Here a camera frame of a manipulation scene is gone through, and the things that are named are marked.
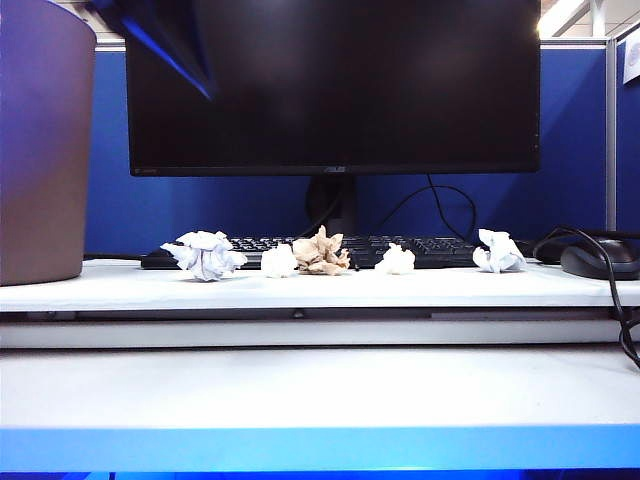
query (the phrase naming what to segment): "crumpled tissue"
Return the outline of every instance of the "crumpled tissue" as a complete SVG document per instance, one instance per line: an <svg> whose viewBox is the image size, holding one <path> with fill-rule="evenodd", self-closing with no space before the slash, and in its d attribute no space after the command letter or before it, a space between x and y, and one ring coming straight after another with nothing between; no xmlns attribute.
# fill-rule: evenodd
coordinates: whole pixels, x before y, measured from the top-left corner
<svg viewBox="0 0 640 480"><path fill-rule="evenodd" d="M489 247L487 252L478 247L473 252L473 261L484 272L517 272L522 270L526 261L515 242L507 232L494 232L479 229L478 236Z"/></svg>
<svg viewBox="0 0 640 480"><path fill-rule="evenodd" d="M416 256L411 250L402 250L400 245L389 243L389 250L382 255L382 260L375 269L391 275L403 275L413 271Z"/></svg>
<svg viewBox="0 0 640 480"><path fill-rule="evenodd" d="M225 273L247 263L242 253L231 251L233 246L222 232L189 232L176 241L184 245L165 243L161 248L171 252L182 270L189 270L205 282L220 280Z"/></svg>
<svg viewBox="0 0 640 480"><path fill-rule="evenodd" d="M349 250L343 248L340 256L336 252L342 244L341 233L327 238L327 229L322 225L311 238L299 238L293 242L293 254L298 260L300 273L312 275L340 275L349 268Z"/></svg>
<svg viewBox="0 0 640 480"><path fill-rule="evenodd" d="M262 254L260 270L269 278L285 278L293 274L298 266L291 245L281 243Z"/></svg>

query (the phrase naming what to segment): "black keyboard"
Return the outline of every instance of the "black keyboard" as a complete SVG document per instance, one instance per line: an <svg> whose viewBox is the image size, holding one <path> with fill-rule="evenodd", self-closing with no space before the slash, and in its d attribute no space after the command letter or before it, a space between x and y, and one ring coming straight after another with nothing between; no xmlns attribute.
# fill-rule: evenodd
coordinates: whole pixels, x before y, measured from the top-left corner
<svg viewBox="0 0 640 480"><path fill-rule="evenodd" d="M259 270L262 252L279 243L291 244L293 237L229 238L233 249L244 253L248 262L245 270ZM416 256L415 268L475 267L474 245L449 237L409 237L399 235L345 236L342 247L349 249L351 268L369 269L382 260L389 243L411 250ZM155 250L142 258L142 268L151 270L177 269L177 262L166 250Z"/></svg>

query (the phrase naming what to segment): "computer monitor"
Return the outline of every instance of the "computer monitor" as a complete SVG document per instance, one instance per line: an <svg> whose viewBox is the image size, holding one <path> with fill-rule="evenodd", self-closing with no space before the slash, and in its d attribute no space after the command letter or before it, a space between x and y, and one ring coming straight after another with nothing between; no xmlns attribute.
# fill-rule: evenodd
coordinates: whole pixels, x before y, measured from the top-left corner
<svg viewBox="0 0 640 480"><path fill-rule="evenodd" d="M539 0L190 5L211 98L128 41L132 175L539 166Z"/></svg>

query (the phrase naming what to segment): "gray trash can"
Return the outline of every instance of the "gray trash can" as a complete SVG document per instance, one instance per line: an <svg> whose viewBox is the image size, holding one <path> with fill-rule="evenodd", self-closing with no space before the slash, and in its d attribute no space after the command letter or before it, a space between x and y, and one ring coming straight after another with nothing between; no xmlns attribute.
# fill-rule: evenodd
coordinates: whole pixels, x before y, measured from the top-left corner
<svg viewBox="0 0 640 480"><path fill-rule="evenodd" d="M0 2L0 285L82 269L95 45L52 2Z"/></svg>

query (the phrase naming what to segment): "cable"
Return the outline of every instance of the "cable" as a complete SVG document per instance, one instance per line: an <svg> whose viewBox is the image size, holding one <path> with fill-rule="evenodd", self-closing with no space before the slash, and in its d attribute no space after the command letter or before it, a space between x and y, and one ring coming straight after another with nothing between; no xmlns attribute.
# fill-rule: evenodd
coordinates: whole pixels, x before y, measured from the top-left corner
<svg viewBox="0 0 640 480"><path fill-rule="evenodd" d="M473 221L473 226L469 229L469 231L467 231L467 235L464 236L462 234L460 234L455 228L453 228L451 226L451 224L447 221L444 212L442 210L442 205L440 204L440 197L438 195L438 189L436 188L436 186L433 184L433 180L431 179L431 175L427 174L427 181L429 182L429 186L431 187L431 192L433 193L433 198L436 201L436 207L438 208L438 215L440 215L440 220L442 220L442 223L444 223L447 228L453 232L453 234L462 239L462 240L467 240L467 237L470 237L471 234L474 232L475 230L475 217L474 217L474 221Z"/></svg>
<svg viewBox="0 0 640 480"><path fill-rule="evenodd" d="M552 238L566 237L569 235L577 235L579 237L582 237L585 241L593 245L596 250L598 250L598 252L603 256L605 263L607 264L607 277L609 280L611 297L613 299L614 317L620 323L620 334L618 335L618 342L620 343L620 346L622 347L622 350L627 355L627 357L629 357L633 361L633 363L635 363L636 366L640 368L640 357L638 357L638 352L636 351L636 347L633 343L633 338L631 337L631 329L640 324L640 319L633 320L633 309L628 307L625 308L622 306L622 303L620 302L620 296L618 295L618 287L616 285L615 273L613 272L613 265L611 263L611 259L609 258L609 254L604 249L604 247L583 230L561 225L554 228L551 233L547 234L542 240L538 242L536 247L533 249L533 255L536 256L539 247L546 241Z"/></svg>
<svg viewBox="0 0 640 480"><path fill-rule="evenodd" d="M467 202L469 203L469 206L471 207L471 224L467 230L467 234L466 235L461 235L460 233L458 233L455 229L451 228L451 226L448 224L448 222L446 222L443 218L443 213L442 213L442 206L440 205L440 199L439 197L438 200L436 200L436 205L438 205L438 210L440 212L440 218L443 219L443 221L445 222L445 225L447 226L447 228L449 228L449 230L451 230L453 232L454 235L456 235L456 237L460 238L461 240L465 240L465 241L470 241L470 237L471 235L473 235L473 232L475 232L476 229L476 221L477 221L477 209L476 209L476 204L474 203L473 199L467 195L465 192L463 192L462 190L460 190L459 188L456 187L452 187L450 185L429 185L426 187L421 187L418 190L410 193L409 195L407 195L406 197L404 197L402 200L400 200L400 202L398 202L396 204L395 207L393 207L391 209L391 211L380 221L378 222L378 224L373 228L373 231L377 231L379 230L385 223L387 223L387 221L393 217L396 212L398 210L400 210L400 208L402 208L402 206L407 203L409 200L411 200L413 197L415 197L416 195L418 195L419 193L424 192L425 190L432 190L435 192L436 189L438 188L442 188L442 189L446 189L446 190L453 190L456 193L459 193L460 195L462 195Z"/></svg>

